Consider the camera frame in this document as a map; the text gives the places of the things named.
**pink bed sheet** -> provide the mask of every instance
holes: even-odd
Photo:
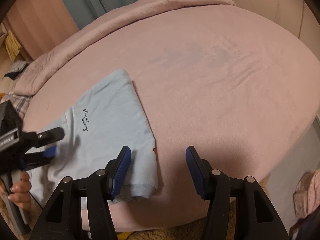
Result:
[[[48,64],[53,58],[42,57]],[[319,107],[320,63],[301,41],[252,12],[207,5],[126,25],[72,57],[41,88],[30,81],[26,93],[36,94],[25,129],[45,127],[120,68],[129,73],[156,138],[159,188],[148,200],[110,207],[118,231],[206,215],[208,203],[196,194],[185,162],[187,146],[229,176],[261,180]]]

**plaid fabric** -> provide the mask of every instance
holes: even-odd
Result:
[[[11,68],[8,70],[8,72],[4,75],[5,77],[9,77],[12,80],[15,80],[16,77],[24,71],[24,69],[29,65],[28,62],[17,60],[14,62],[11,66]]]
[[[10,91],[8,94],[5,94],[2,97],[0,103],[10,100],[16,112],[19,114],[21,119],[23,119],[27,112],[31,99],[32,96],[18,96]]]

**human hand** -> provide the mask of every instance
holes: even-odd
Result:
[[[27,172],[23,171],[20,175],[21,181],[14,183],[11,187],[11,192],[8,199],[15,203],[18,207],[28,210],[31,208],[31,196],[29,190],[31,183],[30,176]]]

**folded blue garment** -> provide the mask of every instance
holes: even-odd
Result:
[[[88,177],[105,168],[123,146],[130,147],[132,160],[114,202],[148,198],[157,188],[155,139],[125,70],[114,71],[95,84],[44,130],[58,126],[64,129],[65,138],[56,143],[56,157],[51,164],[31,171],[30,192],[42,206],[63,177]]]

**beige curtain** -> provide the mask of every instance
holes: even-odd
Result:
[[[17,0],[4,24],[32,59],[79,30],[62,0]]]

